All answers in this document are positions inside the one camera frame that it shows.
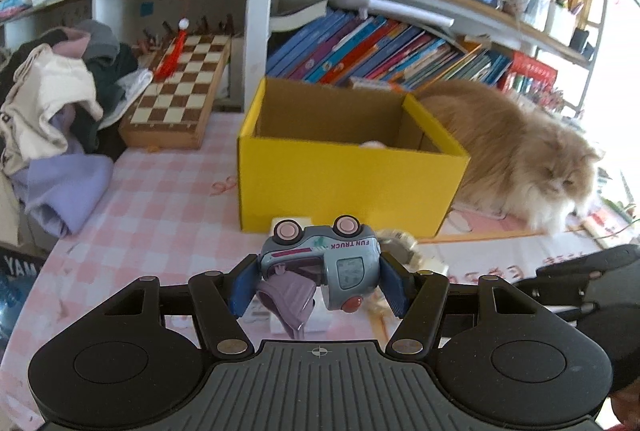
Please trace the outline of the wooden chess board box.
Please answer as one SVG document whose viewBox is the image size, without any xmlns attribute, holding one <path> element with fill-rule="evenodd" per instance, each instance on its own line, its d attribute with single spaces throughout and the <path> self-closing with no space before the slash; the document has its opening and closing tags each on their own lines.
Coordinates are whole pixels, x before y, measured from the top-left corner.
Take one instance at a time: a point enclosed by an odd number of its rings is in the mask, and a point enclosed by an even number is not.
<svg viewBox="0 0 640 431">
<path fill-rule="evenodd" d="M 125 144 L 200 148 L 230 52 L 228 35 L 187 36 L 174 73 L 153 79 L 122 117 L 119 134 Z"/>
</svg>

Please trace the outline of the pink checkered tablecloth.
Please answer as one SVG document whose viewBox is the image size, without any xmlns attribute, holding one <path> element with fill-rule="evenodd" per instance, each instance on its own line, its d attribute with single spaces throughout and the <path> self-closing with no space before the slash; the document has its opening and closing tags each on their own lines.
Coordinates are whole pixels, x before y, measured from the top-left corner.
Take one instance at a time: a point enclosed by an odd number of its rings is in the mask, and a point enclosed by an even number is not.
<svg viewBox="0 0 640 431">
<path fill-rule="evenodd" d="M 1 363 L 1 408 L 22 430 L 42 422 L 29 392 L 27 368 L 35 351 L 79 317 L 140 276 L 163 285 L 193 275 L 228 271 L 257 252 L 266 236 L 240 231 L 235 188 L 236 136 L 241 113 L 216 112 L 197 151 L 127 150 L 115 163 L 108 191 L 82 231 L 58 240 L 44 263 L 6 346 Z M 449 265 L 455 283 L 501 274 L 508 281 L 600 250 L 587 235 L 564 233 L 426 245 Z M 309 324 L 323 315 L 326 331 L 311 340 L 386 340 L 366 310 L 325 312 L 318 301 Z"/>
</svg>

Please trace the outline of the row of leaning books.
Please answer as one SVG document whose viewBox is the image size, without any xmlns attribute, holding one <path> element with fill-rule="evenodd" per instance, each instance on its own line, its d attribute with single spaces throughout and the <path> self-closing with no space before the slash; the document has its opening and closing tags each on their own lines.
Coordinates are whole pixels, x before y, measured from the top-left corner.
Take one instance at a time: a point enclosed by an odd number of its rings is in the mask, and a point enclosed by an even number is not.
<svg viewBox="0 0 640 431">
<path fill-rule="evenodd" d="M 495 86 L 512 58 L 490 47 L 464 47 L 437 28 L 384 16 L 362 19 L 329 8 L 296 29 L 272 36 L 266 75 L 344 87 L 383 83 L 416 91 L 432 81 Z"/>
</svg>

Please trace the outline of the red tassel ornament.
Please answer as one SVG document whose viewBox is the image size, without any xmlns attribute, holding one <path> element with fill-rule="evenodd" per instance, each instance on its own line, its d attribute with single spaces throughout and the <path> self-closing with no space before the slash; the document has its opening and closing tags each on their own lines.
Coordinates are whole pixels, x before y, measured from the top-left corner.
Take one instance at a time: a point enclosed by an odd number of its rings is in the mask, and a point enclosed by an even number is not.
<svg viewBox="0 0 640 431">
<path fill-rule="evenodd" d="M 179 58 L 182 54 L 184 43 L 188 37 L 190 21 L 183 17 L 178 22 L 178 34 L 172 43 L 172 47 L 167 50 L 160 64 L 154 70 L 154 80 L 163 82 L 172 76 L 178 66 Z"/>
</svg>

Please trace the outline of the orange fluffy cat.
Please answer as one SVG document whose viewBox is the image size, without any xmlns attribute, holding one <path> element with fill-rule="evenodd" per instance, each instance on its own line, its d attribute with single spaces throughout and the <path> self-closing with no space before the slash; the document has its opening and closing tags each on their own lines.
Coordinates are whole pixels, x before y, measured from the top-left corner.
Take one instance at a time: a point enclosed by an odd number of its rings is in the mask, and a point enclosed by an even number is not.
<svg viewBox="0 0 640 431">
<path fill-rule="evenodd" d="M 480 82 L 436 82 L 420 103 L 470 156 L 458 203 L 549 235 L 589 214 L 601 156 L 584 136 Z"/>
</svg>

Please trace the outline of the blue toy truck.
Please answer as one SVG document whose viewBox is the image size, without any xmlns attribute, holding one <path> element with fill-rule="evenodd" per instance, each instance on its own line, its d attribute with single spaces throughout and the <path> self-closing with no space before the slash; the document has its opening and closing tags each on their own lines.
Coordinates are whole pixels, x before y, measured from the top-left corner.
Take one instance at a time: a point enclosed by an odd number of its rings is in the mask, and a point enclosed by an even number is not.
<svg viewBox="0 0 640 431">
<path fill-rule="evenodd" d="M 357 312 L 378 287 L 381 247 L 373 229 L 349 214 L 331 225 L 274 223 L 258 255 L 256 295 L 291 328 L 306 319 L 317 292 L 328 311 Z"/>
</svg>

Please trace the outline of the cream wrist watch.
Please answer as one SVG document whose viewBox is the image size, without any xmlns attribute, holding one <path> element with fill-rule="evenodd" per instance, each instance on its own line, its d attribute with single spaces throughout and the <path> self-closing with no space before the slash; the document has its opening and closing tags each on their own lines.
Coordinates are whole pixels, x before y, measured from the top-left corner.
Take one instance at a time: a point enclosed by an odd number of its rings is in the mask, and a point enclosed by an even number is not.
<svg viewBox="0 0 640 431">
<path fill-rule="evenodd" d="M 413 235 L 400 229 L 382 229 L 376 232 L 376 239 L 382 252 L 393 255 L 402 265 L 416 265 L 423 258 L 419 243 Z"/>
</svg>

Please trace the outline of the small white charger cube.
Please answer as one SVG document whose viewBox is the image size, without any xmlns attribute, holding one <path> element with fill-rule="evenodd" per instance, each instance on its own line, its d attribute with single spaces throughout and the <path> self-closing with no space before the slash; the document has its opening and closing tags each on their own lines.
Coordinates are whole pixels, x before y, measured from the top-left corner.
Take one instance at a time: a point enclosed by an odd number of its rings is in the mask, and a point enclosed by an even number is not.
<svg viewBox="0 0 640 431">
<path fill-rule="evenodd" d="M 423 258 L 420 261 L 419 271 L 429 271 L 434 274 L 439 274 L 448 277 L 449 266 L 435 258 Z"/>
</svg>

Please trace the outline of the yellow cardboard box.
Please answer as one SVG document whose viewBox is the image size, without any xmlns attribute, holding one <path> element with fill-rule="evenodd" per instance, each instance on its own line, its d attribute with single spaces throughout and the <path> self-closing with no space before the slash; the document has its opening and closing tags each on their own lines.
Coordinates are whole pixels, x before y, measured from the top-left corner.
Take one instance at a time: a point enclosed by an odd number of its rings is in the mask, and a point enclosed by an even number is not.
<svg viewBox="0 0 640 431">
<path fill-rule="evenodd" d="M 410 94 L 266 78 L 238 136 L 241 229 L 277 217 L 435 236 L 469 155 Z"/>
</svg>

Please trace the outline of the white desk lamp bar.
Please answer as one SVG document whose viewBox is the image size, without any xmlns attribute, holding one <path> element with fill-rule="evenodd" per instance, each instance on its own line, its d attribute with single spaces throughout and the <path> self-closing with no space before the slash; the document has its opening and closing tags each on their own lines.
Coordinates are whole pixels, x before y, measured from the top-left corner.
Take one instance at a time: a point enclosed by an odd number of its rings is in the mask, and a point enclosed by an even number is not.
<svg viewBox="0 0 640 431">
<path fill-rule="evenodd" d="M 454 18 L 390 0 L 334 0 L 333 3 L 339 8 L 356 10 L 362 18 L 375 14 L 440 28 L 450 28 L 454 25 Z"/>
</svg>

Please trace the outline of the large white charger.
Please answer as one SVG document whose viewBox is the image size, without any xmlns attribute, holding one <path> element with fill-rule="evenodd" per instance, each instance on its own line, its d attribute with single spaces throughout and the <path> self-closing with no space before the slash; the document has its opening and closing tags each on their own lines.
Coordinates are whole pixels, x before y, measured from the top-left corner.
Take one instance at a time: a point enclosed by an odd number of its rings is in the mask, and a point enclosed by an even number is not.
<svg viewBox="0 0 640 431">
<path fill-rule="evenodd" d="M 306 333 L 326 333 L 331 326 L 331 314 L 320 301 L 319 295 L 312 299 L 312 310 L 306 314 L 306 319 L 299 321 L 298 327 L 294 327 L 296 338 Z M 252 333 L 262 336 L 288 338 L 291 328 L 283 324 L 278 315 L 272 313 L 262 304 L 258 297 L 250 301 L 246 312 L 240 318 L 240 323 L 250 329 Z"/>
</svg>

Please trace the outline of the pile of clothes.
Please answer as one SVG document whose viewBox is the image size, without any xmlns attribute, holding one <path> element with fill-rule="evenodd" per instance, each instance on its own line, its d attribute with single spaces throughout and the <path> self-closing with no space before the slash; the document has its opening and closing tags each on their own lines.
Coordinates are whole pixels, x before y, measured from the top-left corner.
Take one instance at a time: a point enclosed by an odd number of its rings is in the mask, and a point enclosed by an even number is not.
<svg viewBox="0 0 640 431">
<path fill-rule="evenodd" d="M 99 151 L 152 74 L 92 19 L 21 45 L 1 67 L 1 240 L 21 246 L 28 220 L 63 238 L 81 231 L 110 185 Z"/>
</svg>

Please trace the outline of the red book box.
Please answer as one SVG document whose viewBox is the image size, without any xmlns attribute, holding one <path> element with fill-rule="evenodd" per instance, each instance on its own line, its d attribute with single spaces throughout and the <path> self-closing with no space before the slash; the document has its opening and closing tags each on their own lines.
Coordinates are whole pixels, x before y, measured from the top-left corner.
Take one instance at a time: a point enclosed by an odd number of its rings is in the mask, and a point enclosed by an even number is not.
<svg viewBox="0 0 640 431">
<path fill-rule="evenodd" d="M 547 93 L 554 90 L 558 70 L 517 50 L 509 56 L 510 65 L 498 83 L 498 89 L 520 95 Z"/>
</svg>

